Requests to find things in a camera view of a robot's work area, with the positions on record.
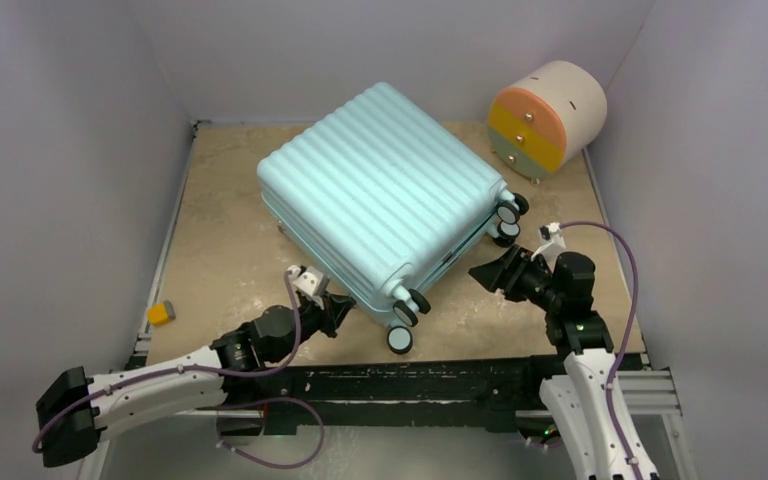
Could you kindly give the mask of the light blue suitcase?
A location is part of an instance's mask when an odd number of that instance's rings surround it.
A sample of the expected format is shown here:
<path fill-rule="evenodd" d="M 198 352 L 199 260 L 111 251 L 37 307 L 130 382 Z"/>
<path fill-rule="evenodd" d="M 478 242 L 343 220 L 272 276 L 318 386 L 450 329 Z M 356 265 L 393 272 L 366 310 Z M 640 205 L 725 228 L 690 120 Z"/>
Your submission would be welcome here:
<path fill-rule="evenodd" d="M 525 197 L 438 121 L 379 82 L 263 158 L 284 233 L 387 331 L 397 354 L 431 286 L 483 238 L 517 239 Z"/>

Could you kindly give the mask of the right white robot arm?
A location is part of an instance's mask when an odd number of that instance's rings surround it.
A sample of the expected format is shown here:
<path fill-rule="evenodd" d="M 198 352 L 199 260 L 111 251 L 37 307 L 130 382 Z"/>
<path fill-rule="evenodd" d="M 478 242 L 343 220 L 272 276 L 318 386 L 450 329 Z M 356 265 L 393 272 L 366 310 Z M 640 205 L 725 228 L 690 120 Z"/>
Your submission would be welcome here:
<path fill-rule="evenodd" d="M 622 361 L 607 326 L 593 308 L 595 264 L 563 252 L 549 265 L 518 245 L 470 276 L 510 302 L 527 301 L 545 313 L 546 334 L 564 371 L 538 369 L 524 376 L 521 392 L 546 406 L 580 479 L 657 479 L 617 378 Z"/>

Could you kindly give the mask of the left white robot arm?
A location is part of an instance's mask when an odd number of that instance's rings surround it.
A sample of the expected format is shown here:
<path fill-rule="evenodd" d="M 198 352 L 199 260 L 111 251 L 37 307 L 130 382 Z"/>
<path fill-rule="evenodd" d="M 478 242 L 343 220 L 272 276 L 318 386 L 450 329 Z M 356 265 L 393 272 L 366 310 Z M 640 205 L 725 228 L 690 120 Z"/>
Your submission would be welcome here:
<path fill-rule="evenodd" d="M 254 320 L 182 357 L 152 366 L 89 376 L 83 367 L 63 371 L 35 403 L 39 431 L 32 442 L 45 467 L 81 460 L 98 445 L 131 428 L 179 412 L 219 407 L 244 409 L 258 383 L 292 362 L 317 332 L 335 337 L 354 307 L 347 295 L 320 301 L 292 297 L 288 307 L 267 308 Z"/>

